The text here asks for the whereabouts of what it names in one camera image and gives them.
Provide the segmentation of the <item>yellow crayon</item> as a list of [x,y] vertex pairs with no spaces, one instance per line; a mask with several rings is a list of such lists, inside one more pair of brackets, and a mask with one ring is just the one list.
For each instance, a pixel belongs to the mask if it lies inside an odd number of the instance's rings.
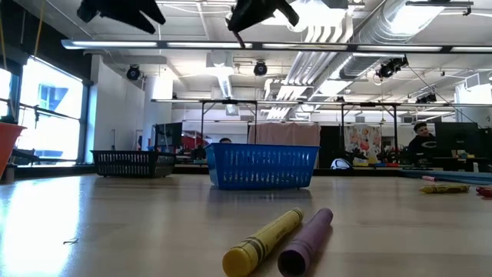
[[469,185],[426,185],[419,189],[424,194],[451,194],[469,191]]
[[301,224],[303,218],[304,212],[300,208],[290,209],[231,247],[222,258],[225,275],[248,277],[269,256],[275,246]]

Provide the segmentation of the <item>purple crayon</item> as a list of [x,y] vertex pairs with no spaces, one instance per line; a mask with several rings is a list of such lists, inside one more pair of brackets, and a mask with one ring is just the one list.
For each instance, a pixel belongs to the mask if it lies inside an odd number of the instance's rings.
[[304,277],[309,272],[317,254],[331,236],[333,217],[329,208],[322,208],[303,224],[300,232],[278,256],[278,270],[283,277]]

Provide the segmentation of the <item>pink curtain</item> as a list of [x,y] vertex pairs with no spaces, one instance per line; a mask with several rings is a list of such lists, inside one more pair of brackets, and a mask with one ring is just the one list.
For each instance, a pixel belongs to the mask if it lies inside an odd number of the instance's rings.
[[319,146],[321,127],[318,124],[264,123],[251,125],[248,143],[261,145]]

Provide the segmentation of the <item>black monitor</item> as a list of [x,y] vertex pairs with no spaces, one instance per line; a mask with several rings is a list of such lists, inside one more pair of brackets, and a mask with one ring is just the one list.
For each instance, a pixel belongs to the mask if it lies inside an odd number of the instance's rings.
[[463,150],[467,154],[477,154],[480,144],[477,123],[438,122],[435,124],[434,130],[439,154],[451,156],[452,151],[458,150]]
[[155,125],[155,146],[181,147],[182,127],[181,122]]

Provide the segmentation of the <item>black plastic basket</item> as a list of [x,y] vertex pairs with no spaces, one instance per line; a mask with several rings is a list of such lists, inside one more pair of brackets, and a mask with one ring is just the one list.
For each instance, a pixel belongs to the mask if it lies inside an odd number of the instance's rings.
[[103,177],[154,179],[170,175],[176,154],[155,151],[92,150],[95,170]]

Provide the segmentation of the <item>blue plastic basket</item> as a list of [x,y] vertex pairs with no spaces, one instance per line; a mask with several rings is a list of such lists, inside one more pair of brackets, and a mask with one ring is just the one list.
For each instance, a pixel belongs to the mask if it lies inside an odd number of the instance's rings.
[[205,148],[211,182],[222,190],[308,187],[317,146],[212,143]]

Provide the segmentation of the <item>floral cloth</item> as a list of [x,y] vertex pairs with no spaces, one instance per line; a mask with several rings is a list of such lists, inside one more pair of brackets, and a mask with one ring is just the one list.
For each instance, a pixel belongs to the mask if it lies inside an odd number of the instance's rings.
[[372,125],[344,126],[344,147],[354,165],[376,164],[380,161],[382,129]]

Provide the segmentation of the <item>orange plastic basket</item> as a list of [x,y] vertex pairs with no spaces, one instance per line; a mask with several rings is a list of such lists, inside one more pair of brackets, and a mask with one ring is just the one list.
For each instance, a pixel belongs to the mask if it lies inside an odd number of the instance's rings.
[[5,171],[17,138],[25,127],[0,122],[0,178]]

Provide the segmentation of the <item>black ceiling light rail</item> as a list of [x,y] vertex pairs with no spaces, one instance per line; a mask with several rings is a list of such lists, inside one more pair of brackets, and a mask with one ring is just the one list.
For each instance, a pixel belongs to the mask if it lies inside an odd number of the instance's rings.
[[398,54],[492,54],[492,45],[369,45],[314,42],[212,42],[212,41],[78,41],[63,39],[61,45],[79,49],[175,49],[175,50],[242,50],[284,52],[350,52]]

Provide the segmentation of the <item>black folding table frame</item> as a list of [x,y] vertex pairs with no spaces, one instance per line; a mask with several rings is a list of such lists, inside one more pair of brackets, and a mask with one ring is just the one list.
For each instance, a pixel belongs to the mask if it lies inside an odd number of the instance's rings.
[[256,100],[237,100],[232,98],[224,99],[203,99],[199,101],[201,103],[201,137],[204,138],[204,116],[207,114],[205,106],[211,103],[211,108],[215,104],[222,105],[244,105],[250,109],[251,114],[254,116],[254,127],[258,126],[258,102]]
[[394,130],[394,151],[396,154],[399,153],[398,149],[398,137],[397,137],[397,107],[400,106],[400,103],[396,102],[339,102],[341,106],[341,127],[344,127],[344,107],[346,105],[349,106],[359,106],[361,108],[374,108],[374,107],[382,107],[389,115],[393,116],[393,130]]

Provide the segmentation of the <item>silver air duct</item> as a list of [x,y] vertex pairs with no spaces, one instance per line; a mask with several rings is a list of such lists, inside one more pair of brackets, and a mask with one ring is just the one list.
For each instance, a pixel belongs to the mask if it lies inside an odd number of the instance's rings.
[[[442,11],[436,0],[387,0],[353,37],[355,44],[404,44],[424,30]],[[342,79],[355,79],[381,59],[341,53],[334,60]]]

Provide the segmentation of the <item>black aluminium table frame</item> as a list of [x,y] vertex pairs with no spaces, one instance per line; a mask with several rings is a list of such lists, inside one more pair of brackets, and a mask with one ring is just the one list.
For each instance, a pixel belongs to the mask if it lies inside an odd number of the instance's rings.
[[[70,175],[95,174],[94,165],[70,166],[36,166],[17,167],[14,170],[16,179],[53,178]],[[445,182],[463,182],[472,185],[492,185],[492,173],[486,172],[452,172],[410,170],[399,168],[362,168],[362,169],[315,169],[313,176],[344,176],[344,177],[402,177],[420,179],[422,176],[434,177]]]

